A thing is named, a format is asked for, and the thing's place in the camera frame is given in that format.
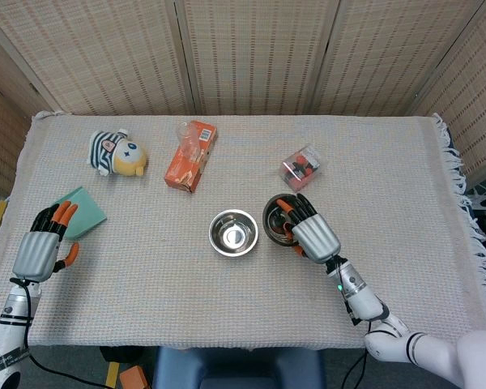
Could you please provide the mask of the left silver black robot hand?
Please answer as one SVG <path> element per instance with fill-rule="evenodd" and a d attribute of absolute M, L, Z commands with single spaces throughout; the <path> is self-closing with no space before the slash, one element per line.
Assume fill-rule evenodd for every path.
<path fill-rule="evenodd" d="M 42 283 L 74 263 L 79 254 L 78 242 L 71 245 L 64 259 L 58 259 L 58 251 L 77 209 L 77 203 L 65 200 L 37 214 L 16 255 L 12 270 L 16 279 L 23 284 Z"/>

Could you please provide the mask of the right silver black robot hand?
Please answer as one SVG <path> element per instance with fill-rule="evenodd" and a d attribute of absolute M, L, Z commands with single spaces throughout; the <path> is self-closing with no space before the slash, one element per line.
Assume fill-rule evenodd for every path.
<path fill-rule="evenodd" d="M 315 263 L 326 263 L 339 255 L 339 239 L 303 194 L 282 194 L 275 204 L 290 220 L 284 231 L 301 255 Z"/>

